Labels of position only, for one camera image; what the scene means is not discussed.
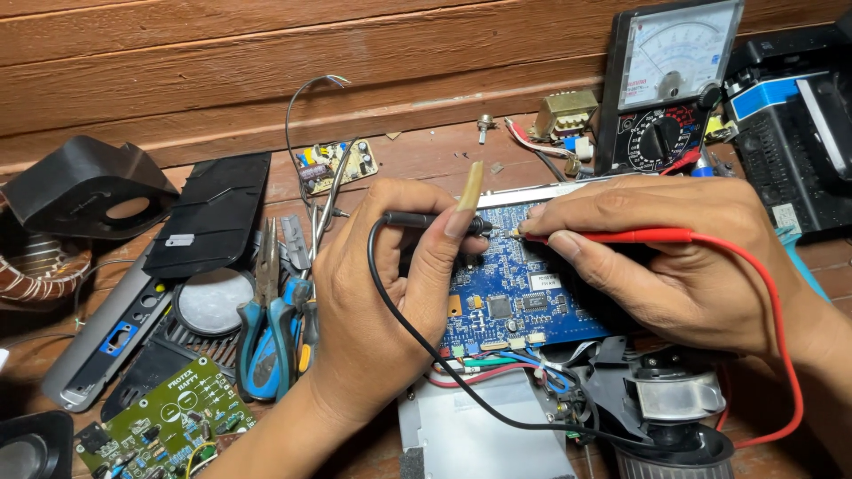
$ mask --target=wooden table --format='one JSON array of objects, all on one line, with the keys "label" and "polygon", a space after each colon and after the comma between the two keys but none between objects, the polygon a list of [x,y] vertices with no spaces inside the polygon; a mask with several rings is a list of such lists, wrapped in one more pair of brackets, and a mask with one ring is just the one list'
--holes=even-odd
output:
[{"label": "wooden table", "polygon": [[[516,121],[527,126],[534,115],[518,115]],[[502,122],[501,127],[488,133],[486,145],[477,143],[475,123],[457,124],[433,130],[405,132],[395,141],[387,136],[371,138],[373,150],[380,164],[378,175],[360,182],[344,185],[337,206],[351,211],[361,200],[366,188],[377,178],[413,178],[431,182],[453,194],[460,194],[471,162],[485,161],[483,189],[500,190],[553,182],[553,176],[542,162],[527,150],[518,147],[509,138]],[[730,146],[713,146],[722,159],[733,159]],[[498,174],[489,169],[495,163],[505,168]],[[166,170],[176,186],[182,186],[191,167]],[[296,175],[287,153],[276,153],[270,168],[264,198],[266,216],[302,215],[302,225],[308,231],[304,208],[297,199]],[[341,218],[335,218],[331,230],[325,235],[329,241],[340,230]],[[160,226],[123,245],[98,245],[98,263],[112,259],[136,258]],[[799,247],[802,259],[814,272],[834,304],[847,315],[852,315],[852,245],[843,239]],[[90,315],[115,286],[128,263],[101,268],[94,281],[83,291],[85,300],[81,309]],[[70,305],[62,311],[46,315],[3,313],[0,338],[3,343],[26,335],[42,332],[73,332],[74,314]],[[3,408],[0,418],[11,418],[26,413],[54,409],[55,405],[40,394],[38,382],[44,372],[66,347],[67,340],[44,339],[16,346],[0,378],[0,398]],[[725,432],[732,439],[740,439],[769,432],[785,424],[792,410],[783,383],[769,376],[755,361],[741,361],[732,369],[735,399],[732,417]],[[269,406],[252,406],[262,416]],[[96,403],[88,412],[75,414],[77,430],[91,421],[99,420],[101,404]],[[757,417],[769,418],[758,422]],[[582,451],[569,445],[571,458],[579,479],[588,475]],[[401,454],[400,433],[395,406],[388,407],[379,417],[333,457],[317,477],[347,477],[379,479],[399,477],[397,457]],[[612,467],[612,451],[607,445],[592,451],[595,476],[616,477]],[[734,456],[734,469],[741,479],[776,479],[826,476],[831,470],[831,460],[806,427],[799,428],[793,436],[773,444],[738,451]],[[75,460],[73,476],[89,477],[83,463]]]}]

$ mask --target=multimeter rotary knob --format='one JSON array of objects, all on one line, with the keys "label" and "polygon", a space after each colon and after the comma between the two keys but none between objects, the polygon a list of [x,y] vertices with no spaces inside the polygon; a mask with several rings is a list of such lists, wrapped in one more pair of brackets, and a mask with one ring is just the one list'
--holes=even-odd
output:
[{"label": "multimeter rotary knob", "polygon": [[672,117],[656,118],[642,132],[639,139],[639,154],[652,161],[665,160],[681,134],[681,125]]},{"label": "multimeter rotary knob", "polygon": [[722,91],[715,84],[709,84],[698,94],[696,104],[702,110],[712,110],[722,101]]}]

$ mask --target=speaker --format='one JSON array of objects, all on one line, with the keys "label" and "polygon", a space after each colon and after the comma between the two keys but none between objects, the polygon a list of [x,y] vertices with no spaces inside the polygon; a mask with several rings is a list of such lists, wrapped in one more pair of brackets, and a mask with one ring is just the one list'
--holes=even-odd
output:
[{"label": "speaker", "polygon": [[62,411],[0,423],[0,477],[70,479],[74,421]]},{"label": "speaker", "polygon": [[89,136],[74,136],[0,191],[34,233],[102,240],[146,231],[179,196],[140,148],[116,148]]}]

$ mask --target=multimeter scale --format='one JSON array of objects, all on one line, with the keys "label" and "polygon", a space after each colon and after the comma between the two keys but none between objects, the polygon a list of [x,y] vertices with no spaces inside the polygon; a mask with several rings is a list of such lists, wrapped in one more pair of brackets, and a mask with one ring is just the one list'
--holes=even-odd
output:
[{"label": "multimeter scale", "polygon": [[595,173],[652,172],[703,144],[743,0],[667,3],[613,18]]}]

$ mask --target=green circuit board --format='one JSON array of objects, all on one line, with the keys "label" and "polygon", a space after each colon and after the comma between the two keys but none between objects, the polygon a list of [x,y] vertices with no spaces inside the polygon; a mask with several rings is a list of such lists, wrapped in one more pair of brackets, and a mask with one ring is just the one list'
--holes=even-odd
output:
[{"label": "green circuit board", "polygon": [[201,356],[109,422],[78,432],[75,450],[95,479],[178,479],[202,444],[255,423],[216,364]]}]

